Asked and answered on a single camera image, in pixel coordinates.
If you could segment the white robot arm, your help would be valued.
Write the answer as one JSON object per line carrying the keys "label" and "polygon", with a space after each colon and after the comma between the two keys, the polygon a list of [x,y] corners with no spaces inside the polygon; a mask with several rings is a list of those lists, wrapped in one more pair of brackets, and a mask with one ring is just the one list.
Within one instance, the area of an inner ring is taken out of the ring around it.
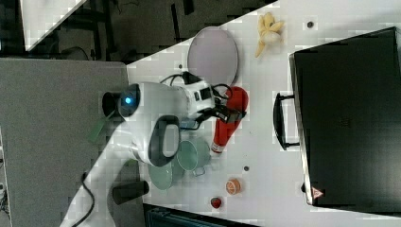
{"label": "white robot arm", "polygon": [[179,149],[181,124],[201,123],[210,117],[235,122],[246,113],[227,106],[232,94],[221,96],[204,80],[167,85],[131,84],[120,95],[117,110],[123,117],[71,200],[60,227],[115,227],[107,198],[126,162],[151,166],[169,164]]}

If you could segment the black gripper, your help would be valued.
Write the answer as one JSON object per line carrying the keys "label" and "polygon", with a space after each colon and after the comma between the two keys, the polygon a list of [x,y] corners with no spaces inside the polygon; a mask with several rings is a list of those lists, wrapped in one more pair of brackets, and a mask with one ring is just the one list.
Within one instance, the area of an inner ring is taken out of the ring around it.
{"label": "black gripper", "polygon": [[241,120],[247,113],[245,111],[239,111],[227,108],[226,106],[217,105],[215,108],[208,108],[200,111],[200,116],[197,118],[197,122],[201,123],[210,117],[216,117],[223,123],[233,123]]}

